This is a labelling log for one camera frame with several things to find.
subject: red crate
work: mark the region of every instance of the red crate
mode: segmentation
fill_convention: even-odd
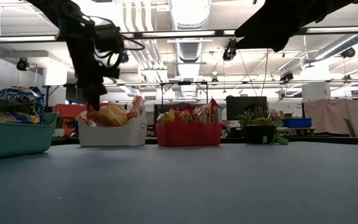
[[[218,146],[222,123],[163,123],[156,125],[160,146]]]

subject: blue table surface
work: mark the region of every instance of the blue table surface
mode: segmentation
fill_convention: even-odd
[[[358,146],[54,146],[0,159],[0,223],[358,223]]]

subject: blue bin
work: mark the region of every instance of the blue bin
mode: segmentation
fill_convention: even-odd
[[[311,118],[283,119],[284,127],[288,128],[310,128]]]
[[[46,113],[45,124],[0,123],[0,158],[45,152],[55,130],[57,113]]]

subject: teal basket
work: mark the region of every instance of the teal basket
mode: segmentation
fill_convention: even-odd
[[[0,158],[45,152],[52,142],[57,113],[45,114],[45,125],[0,123]]]

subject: white basket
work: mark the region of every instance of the white basket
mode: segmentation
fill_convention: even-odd
[[[81,146],[142,146],[146,142],[147,120],[132,118],[121,127],[92,127],[78,120]]]

